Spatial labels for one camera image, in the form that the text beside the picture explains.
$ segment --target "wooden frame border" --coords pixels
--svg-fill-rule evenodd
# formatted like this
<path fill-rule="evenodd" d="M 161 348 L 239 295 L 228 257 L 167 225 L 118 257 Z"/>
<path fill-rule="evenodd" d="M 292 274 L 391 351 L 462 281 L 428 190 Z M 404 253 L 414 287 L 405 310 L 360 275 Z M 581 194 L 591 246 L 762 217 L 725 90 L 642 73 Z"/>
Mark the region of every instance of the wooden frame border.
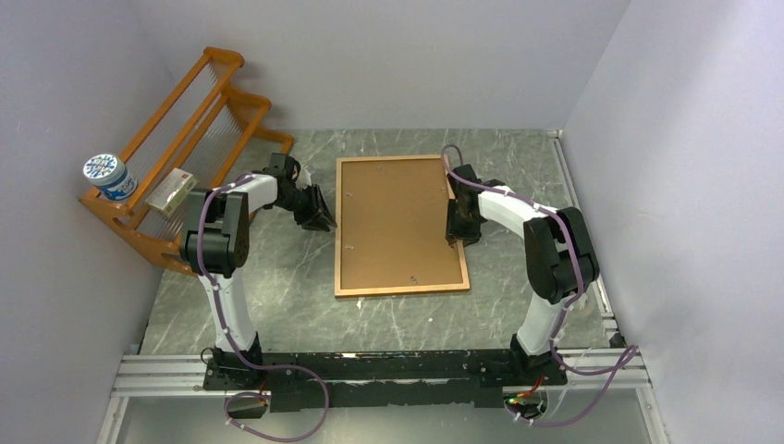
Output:
<path fill-rule="evenodd" d="M 381 162 L 381 161 L 396 161 L 396 160 L 433 160 L 441 159 L 437 154 L 425 155 L 390 155 L 390 156 L 375 156 L 375 157 L 344 157 L 337 160 L 336 180 L 335 187 L 335 220 L 337 222 L 337 229 L 335 230 L 335 297 L 348 298 L 360 296 L 381 296 L 389 294 L 412 294 L 412 293 L 431 293 L 431 292 L 445 292 L 445 291 L 465 291 L 471 289 L 471 282 L 468 278 L 468 266 L 465 260 L 465 250 L 463 249 L 463 242 L 459 240 L 456 248 L 458 249 L 458 257 L 460 262 L 460 275 L 462 282 L 459 284 L 439 284 L 439 285 L 421 285 L 421 286 L 407 286 L 407 287 L 375 287 L 368 289 L 342 289 L 341 282 L 341 255 L 343 253 L 342 244 L 342 224 L 341 214 L 343 212 L 343 164 L 349 162 Z M 449 186 L 447 180 L 447 191 L 449 199 L 454 199 L 455 193 L 452 187 Z"/>

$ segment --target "gray marble floor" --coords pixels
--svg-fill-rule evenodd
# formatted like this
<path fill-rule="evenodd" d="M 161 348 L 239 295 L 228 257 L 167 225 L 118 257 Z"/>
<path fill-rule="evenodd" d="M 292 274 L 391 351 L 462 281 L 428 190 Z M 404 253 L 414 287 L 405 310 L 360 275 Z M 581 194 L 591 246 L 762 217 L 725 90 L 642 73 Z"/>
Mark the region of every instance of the gray marble floor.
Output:
<path fill-rule="evenodd" d="M 339 157 L 437 154 L 456 143 L 482 179 L 500 179 L 537 202 L 567 205 L 563 178 L 544 131 L 352 129 L 293 131 L 291 154 L 313 173 L 334 211 Z M 277 145 L 253 141 L 229 177 L 261 169 Z M 472 289 L 461 293 L 334 296 L 332 233 L 303 231 L 290 213 L 263 211 L 251 226 L 245 265 L 248 307 L 265 351 L 358 352 L 507 347 L 532 290 L 522 241 L 493 223 L 466 249 Z M 209 304 L 194 277 L 166 272 L 143 354 L 186 354 L 214 344 Z M 567 317 L 561 346 L 607 347 L 594 298 Z"/>

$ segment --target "cork board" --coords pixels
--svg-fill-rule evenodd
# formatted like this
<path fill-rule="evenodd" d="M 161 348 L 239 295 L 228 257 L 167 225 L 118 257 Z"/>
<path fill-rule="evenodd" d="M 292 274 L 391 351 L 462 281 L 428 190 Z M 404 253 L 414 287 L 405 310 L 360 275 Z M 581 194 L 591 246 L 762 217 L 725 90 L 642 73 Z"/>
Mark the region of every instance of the cork board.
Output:
<path fill-rule="evenodd" d="M 438 155 L 337 160 L 337 297 L 468 290 L 445 240 L 452 197 Z"/>

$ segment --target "robotic arm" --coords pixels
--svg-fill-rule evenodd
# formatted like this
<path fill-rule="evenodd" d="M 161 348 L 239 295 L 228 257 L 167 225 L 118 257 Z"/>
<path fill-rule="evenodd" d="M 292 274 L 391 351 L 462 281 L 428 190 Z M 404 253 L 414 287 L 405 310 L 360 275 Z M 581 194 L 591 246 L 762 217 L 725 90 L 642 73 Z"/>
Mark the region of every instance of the robotic arm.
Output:
<path fill-rule="evenodd" d="M 243 184 L 219 194 L 210 203 L 202 237 L 205 268 L 217 280 L 222 310 L 216 310 L 213 284 L 201 273 L 197 242 L 202 209 L 211 190 L 193 190 L 187 199 L 183 218 L 180 257 L 190 264 L 204 285 L 215 323 L 214 368 L 239 387 L 257 382 L 259 372 L 250 372 L 234 353 L 221 328 L 219 314 L 230 326 L 232 339 L 249 361 L 262 363 L 258 334 L 253 327 L 245 299 L 242 266 L 250 250 L 250 216 L 261 209 L 277 206 L 294 214 L 303 229 L 326 231 L 336 227 L 318 185 L 299 162 L 286 154 L 272 154 L 270 164 L 243 178 Z"/>
<path fill-rule="evenodd" d="M 545 208 L 567 224 L 577 250 L 582 280 L 587 285 L 599 277 L 599 264 L 582 214 L 574 207 L 563 210 L 543 205 L 531 207 L 508 196 L 511 189 L 499 180 L 482 183 L 471 165 L 457 166 L 452 172 L 471 183 L 502 191 L 479 190 L 448 176 L 455 198 L 447 208 L 447 241 L 451 245 L 462 240 L 464 246 L 476 243 L 482 237 L 481 225 L 487 220 L 524 239 L 526 270 L 535 296 L 511 346 L 512 350 L 521 352 L 524 369 L 546 364 L 551 359 L 548 341 L 559 312 L 578 284 L 556 221 L 537 210 Z"/>

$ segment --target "white robotic arm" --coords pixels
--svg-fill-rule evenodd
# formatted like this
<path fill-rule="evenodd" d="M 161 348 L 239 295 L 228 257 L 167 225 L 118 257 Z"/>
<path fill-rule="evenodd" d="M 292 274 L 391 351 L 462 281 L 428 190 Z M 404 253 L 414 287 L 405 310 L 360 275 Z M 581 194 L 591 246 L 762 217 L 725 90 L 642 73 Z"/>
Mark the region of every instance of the white robotic arm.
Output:
<path fill-rule="evenodd" d="M 261 209 L 279 206 L 291 211 L 298 225 L 305 229 L 329 231 L 335 220 L 329 214 L 324 197 L 317 185 L 311 184 L 307 170 L 292 157 L 273 154 L 270 166 L 260 172 L 243 176 L 241 184 L 215 197 L 208 210 L 203 230 L 203 259 L 207 270 L 217 280 L 221 312 L 232 339 L 241 351 L 256 345 L 253 327 L 245 298 L 242 266 L 250 249 L 249 216 Z M 221 328 L 215 307 L 214 287 L 200 272 L 196 244 L 199 220 L 210 190 L 194 190 L 188 196 L 188 213 L 184 217 L 184 241 L 180 255 L 199 272 L 215 323 L 215 347 L 232 353 L 233 348 Z M 220 228 L 212 224 L 220 222 Z"/>
<path fill-rule="evenodd" d="M 447 240 L 450 243 L 456 240 L 463 240 L 464 245 L 476 243 L 481 238 L 480 226 L 487 220 L 503 225 L 525 241 L 526 268 L 534 296 L 513 341 L 519 344 L 527 362 L 541 363 L 550 353 L 549 340 L 568 300 L 566 296 L 574 293 L 577 284 L 555 221 L 539 210 L 559 214 L 567 221 L 572 238 L 580 247 L 583 281 L 588 283 L 598 278 L 599 267 L 582 215 L 572 207 L 558 211 L 544 205 L 528 205 L 509 196 L 512 190 L 497 180 L 482 184 L 470 165 L 458 166 L 452 172 L 471 183 L 499 192 L 477 190 L 449 177 L 455 192 L 447 213 Z"/>
<path fill-rule="evenodd" d="M 544 213 L 534 210 L 525 202 L 509 197 L 510 187 L 499 185 L 493 188 L 505 193 L 479 193 L 479 214 L 485 219 L 497 222 L 509 231 L 524 238 L 523 224 L 537 217 L 546 217 Z M 542 206 L 554 213 L 557 211 L 556 208 Z M 536 356 L 548 352 L 547 340 L 550 332 L 553 331 L 553 327 L 557 322 L 558 312 L 563 308 L 564 303 L 566 303 L 566 299 L 562 299 L 557 303 L 550 303 L 535 295 L 531 298 L 528 314 L 517 330 L 517 341 L 527 354 Z"/>

